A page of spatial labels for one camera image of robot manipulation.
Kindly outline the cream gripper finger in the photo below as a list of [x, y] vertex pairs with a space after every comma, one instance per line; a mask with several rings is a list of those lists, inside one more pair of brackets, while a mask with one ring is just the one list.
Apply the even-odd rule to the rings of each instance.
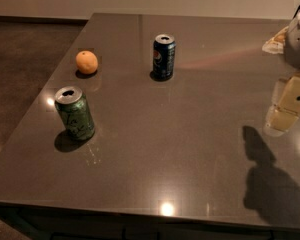
[[300, 75], [279, 79], [266, 115], [267, 133], [286, 133], [300, 118]]

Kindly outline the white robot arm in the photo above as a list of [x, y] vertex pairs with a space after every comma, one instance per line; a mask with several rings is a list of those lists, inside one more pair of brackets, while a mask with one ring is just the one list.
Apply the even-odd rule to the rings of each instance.
[[281, 54], [295, 70], [289, 78], [279, 78], [276, 82], [265, 120], [265, 132], [281, 136], [300, 118], [300, 5], [289, 25], [265, 42], [262, 51]]

